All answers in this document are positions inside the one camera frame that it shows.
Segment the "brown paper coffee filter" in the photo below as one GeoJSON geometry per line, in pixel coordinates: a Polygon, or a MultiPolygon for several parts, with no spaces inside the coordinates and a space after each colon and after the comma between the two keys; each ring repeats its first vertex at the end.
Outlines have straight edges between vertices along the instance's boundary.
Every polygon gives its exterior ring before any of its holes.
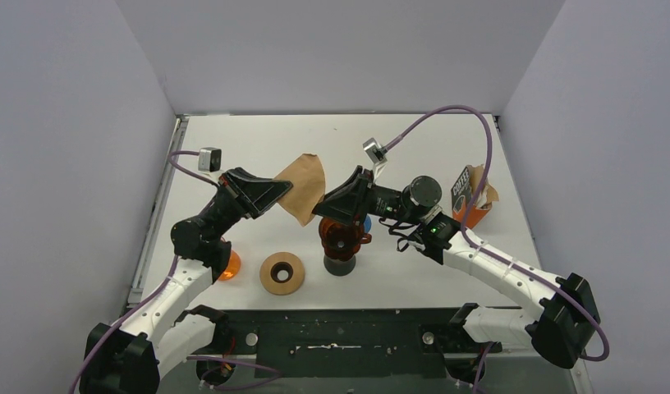
{"type": "Polygon", "coordinates": [[[274,180],[291,182],[292,188],[278,200],[278,204],[302,227],[307,226],[315,216],[313,209],[325,195],[326,179],[319,156],[303,153],[274,180]]]}

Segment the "round wooden ring stand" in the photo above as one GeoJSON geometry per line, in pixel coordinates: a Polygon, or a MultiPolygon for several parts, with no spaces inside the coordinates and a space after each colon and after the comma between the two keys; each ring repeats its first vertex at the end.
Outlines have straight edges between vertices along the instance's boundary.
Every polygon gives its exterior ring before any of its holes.
{"type": "Polygon", "coordinates": [[[290,252],[271,254],[259,270],[263,288],[276,296],[287,296],[298,291],[305,281],[305,266],[290,252]]]}

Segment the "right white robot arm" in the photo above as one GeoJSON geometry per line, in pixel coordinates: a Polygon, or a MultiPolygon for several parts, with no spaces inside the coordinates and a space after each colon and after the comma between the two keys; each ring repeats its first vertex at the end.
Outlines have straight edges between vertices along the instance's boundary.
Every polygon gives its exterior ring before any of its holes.
{"type": "Polygon", "coordinates": [[[446,214],[440,184],[418,176],[403,190],[374,183],[370,170],[357,167],[338,188],[315,205],[314,214],[342,225],[365,216],[413,227],[402,236],[425,257],[483,282],[516,304],[516,309],[467,305],[453,322],[477,343],[532,347],[549,363],[571,369],[588,358],[585,348],[603,333],[589,282],[545,272],[502,252],[446,214]]]}

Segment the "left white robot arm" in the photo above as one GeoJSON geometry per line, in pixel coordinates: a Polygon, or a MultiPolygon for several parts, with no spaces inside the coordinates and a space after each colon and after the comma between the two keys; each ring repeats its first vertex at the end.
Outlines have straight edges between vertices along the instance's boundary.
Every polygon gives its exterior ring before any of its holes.
{"type": "Polygon", "coordinates": [[[171,230],[169,274],[136,307],[112,325],[99,324],[87,339],[82,370],[72,392],[155,393],[163,376],[202,347],[212,353],[230,340],[222,312],[190,303],[224,272],[232,245],[224,234],[242,218],[256,219],[293,187],[241,167],[224,172],[199,214],[171,230]]]}

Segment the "amber plastic coffee dripper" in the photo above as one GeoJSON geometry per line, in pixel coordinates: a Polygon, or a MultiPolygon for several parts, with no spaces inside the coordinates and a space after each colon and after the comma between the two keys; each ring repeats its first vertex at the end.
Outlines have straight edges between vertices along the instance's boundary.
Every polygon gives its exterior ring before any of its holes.
{"type": "Polygon", "coordinates": [[[339,261],[350,260],[362,245],[372,240],[363,224],[343,225],[329,218],[322,218],[319,222],[319,237],[325,256],[339,261]]]}

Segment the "orange translucent dripper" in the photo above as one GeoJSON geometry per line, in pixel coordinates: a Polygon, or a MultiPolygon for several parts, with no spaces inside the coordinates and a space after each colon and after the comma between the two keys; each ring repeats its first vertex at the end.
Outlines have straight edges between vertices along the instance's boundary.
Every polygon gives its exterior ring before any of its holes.
{"type": "Polygon", "coordinates": [[[232,250],[227,267],[224,269],[224,271],[218,276],[219,281],[228,281],[233,279],[241,270],[241,258],[239,254],[232,250]]]}

